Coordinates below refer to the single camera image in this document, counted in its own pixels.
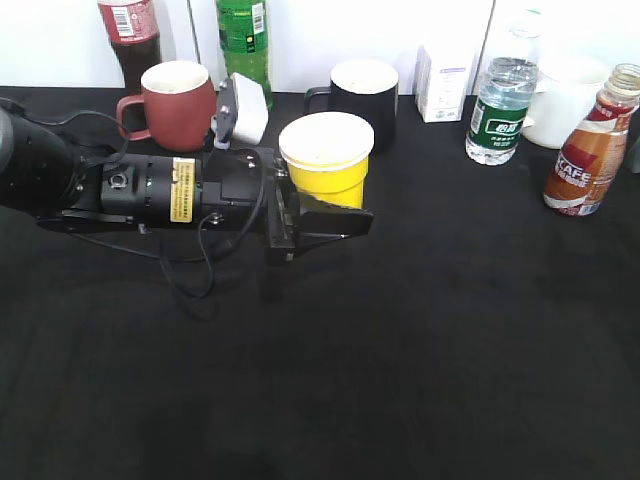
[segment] black cable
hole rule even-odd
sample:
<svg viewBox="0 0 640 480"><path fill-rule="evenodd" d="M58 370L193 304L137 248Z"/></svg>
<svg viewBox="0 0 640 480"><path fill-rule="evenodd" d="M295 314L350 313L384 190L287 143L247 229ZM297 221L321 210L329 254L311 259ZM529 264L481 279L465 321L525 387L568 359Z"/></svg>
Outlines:
<svg viewBox="0 0 640 480"><path fill-rule="evenodd" d="M267 185L267 167L264 164L264 161L262 160L260 155L258 155L256 151L246 150L246 152L251 153L252 154L251 156L254 159L257 158L260 161L261 170L260 170L260 188L258 190L258 197L256 198L256 202L253 205L253 209L251 210L249 217L247 217L247 221L244 223L244 225L242 226L238 234L233 238L233 240L229 240L229 239L223 240L222 242L214 246L214 259L216 261L220 261L228 257L238 249L238 247L240 246L240 243L242 242L244 237L247 235L247 233L253 226L253 223L256 221L256 218L260 213L260 207L264 202L264 194L265 194L266 185Z"/></svg>
<svg viewBox="0 0 640 480"><path fill-rule="evenodd" d="M122 147L120 147L120 150L118 150L114 154L109 155L108 157L86 159L84 162L84 166L87 169L97 167L99 165L118 163L126 155L127 149L129 148L129 138L131 136L129 133L129 130L116 118L106 113L97 112L95 110L76 110L75 112L71 113L68 117L63 118L62 120L42 120L42 119L34 118L28 115L26 113L27 109L25 108L25 106L22 105L21 103L16 102L15 100L12 100L6 97L0 97L0 101L8 102L11 104L11 108L9 109L9 111L15 112L21 115L25 120L28 120L31 123L35 123L36 125L43 125L45 127L62 127L63 125L66 125L74 121L76 118L82 117L82 116L101 117L106 120L109 120L110 122L120 127L126 133L126 136L124 137L124 143L122 144Z"/></svg>
<svg viewBox="0 0 640 480"><path fill-rule="evenodd" d="M91 243L93 245L98 245L100 247L110 248L111 250L116 250L118 252L136 255L138 257L150 258L152 260L160 259L160 256L155 253L145 252L144 250L137 250L135 248L129 248L122 245L116 245L113 243L105 242L103 240L98 240L97 238L89 237L87 235L82 235L79 233L70 233L69 236L73 238L77 238L78 240L82 240L83 242ZM173 263L200 263L204 261L204 257L174 258L174 259L171 259L171 261Z"/></svg>
<svg viewBox="0 0 640 480"><path fill-rule="evenodd" d="M210 220L212 220L217 214L217 212L215 211L211 212L209 215L205 216L202 220L200 220L200 223L198 224L198 229L197 229L198 245L200 246L200 250L202 251L205 262L207 264L207 283L203 291L196 292L186 287L185 285L179 283L175 279L175 272L171 265L171 261L169 260L164 242L162 241L162 239L160 239L160 259L159 260L160 260L160 267L162 268L162 272L167 280L167 283L169 283L169 286L172 288L172 290L174 290L174 292L178 294L182 294L186 298L201 300L209 296L211 292L213 292L213 289L215 288L214 262L220 261L228 257L238 249L238 247L240 246L240 243L242 242L244 237L247 235L247 233L253 226L254 222L256 221L258 214L260 213L260 207L262 206L262 203L265 197L267 171L266 171L266 166L262 161L262 158L260 158L257 152L253 150L250 150L250 152L252 153L252 156L254 157L254 159L259 159L259 162L260 162L260 167L261 167L260 188L258 190L258 196L256 198L255 204L253 205L253 209L251 210L251 213L247 217L247 220L245 221L244 225L242 226L238 234L232 240L225 240L223 242L213 245L213 247L208 249L204 246L204 237L203 237L204 225Z"/></svg>
<svg viewBox="0 0 640 480"><path fill-rule="evenodd" d="M198 237L198 246L202 251L202 255L204 256L204 261L207 266L207 283L205 284L205 287L201 292L196 292L194 290L191 290L189 287L185 286L184 284L178 282L175 279L175 272L173 270L173 266L171 265L171 260L169 259L169 255L167 253L165 243L162 238L160 238L159 240L159 243L160 243L159 261L160 261L160 268L162 269L162 273L164 274L164 278L167 280L167 283L169 284L172 290L176 291L179 294L182 294L183 296L189 299L201 300L205 297L208 297L211 294L211 292L213 292L213 289L215 288L216 276L215 276L215 271L213 267L213 258L211 257L211 253L209 249L206 248L204 245L204 236L203 236L204 224L207 223L209 220L211 220L214 217L214 215L215 215L215 212L211 212L209 215L207 215L202 220L200 220L200 223L198 223L198 229L196 232Z"/></svg>

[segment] bottle cap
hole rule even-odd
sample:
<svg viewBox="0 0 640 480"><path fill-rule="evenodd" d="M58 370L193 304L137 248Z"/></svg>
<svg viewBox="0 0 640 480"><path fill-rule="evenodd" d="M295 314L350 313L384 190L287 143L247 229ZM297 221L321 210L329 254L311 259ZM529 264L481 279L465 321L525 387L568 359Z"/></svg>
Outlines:
<svg viewBox="0 0 640 480"><path fill-rule="evenodd" d="M640 96L640 66L632 63L616 65L605 86L618 95Z"/></svg>
<svg viewBox="0 0 640 480"><path fill-rule="evenodd" d="M536 9L524 10L513 22L511 33L524 38L536 38L542 34L542 14Z"/></svg>

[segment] green plastic bottle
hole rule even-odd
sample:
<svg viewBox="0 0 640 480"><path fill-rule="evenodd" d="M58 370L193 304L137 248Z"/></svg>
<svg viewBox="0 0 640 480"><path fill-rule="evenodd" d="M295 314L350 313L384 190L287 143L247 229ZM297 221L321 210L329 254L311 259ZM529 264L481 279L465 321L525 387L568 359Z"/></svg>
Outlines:
<svg viewBox="0 0 640 480"><path fill-rule="evenodd" d="M220 46L227 74L238 72L262 85L267 106L273 95L269 83L267 11L264 1L217 0Z"/></svg>

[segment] black mug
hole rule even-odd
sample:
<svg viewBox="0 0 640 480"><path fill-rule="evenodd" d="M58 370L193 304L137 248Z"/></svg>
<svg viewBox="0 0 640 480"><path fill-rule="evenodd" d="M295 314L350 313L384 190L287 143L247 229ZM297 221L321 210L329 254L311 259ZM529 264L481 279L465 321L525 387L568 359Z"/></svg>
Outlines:
<svg viewBox="0 0 640 480"><path fill-rule="evenodd" d="M331 70L331 85L307 90L304 114L311 100L328 95L330 111L345 112L365 119L375 133L374 152L387 149L396 137L398 72L379 60L348 60Z"/></svg>

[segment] robotic arm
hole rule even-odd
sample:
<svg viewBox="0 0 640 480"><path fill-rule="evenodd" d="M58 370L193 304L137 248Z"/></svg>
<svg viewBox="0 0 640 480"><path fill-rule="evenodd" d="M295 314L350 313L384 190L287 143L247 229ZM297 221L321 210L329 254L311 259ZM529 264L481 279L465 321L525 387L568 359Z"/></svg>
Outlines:
<svg viewBox="0 0 640 480"><path fill-rule="evenodd" d="M242 88L233 77L224 85L214 121L219 149L205 158L125 154L110 162L112 151L79 145L19 109L0 108L0 205L65 233L195 229L205 218L207 230L248 225L263 234L267 261L276 265L327 242L366 235L371 213L298 192L272 149L220 149L228 148L240 123L244 132L251 123L243 116ZM252 138L259 141L262 131Z"/></svg>

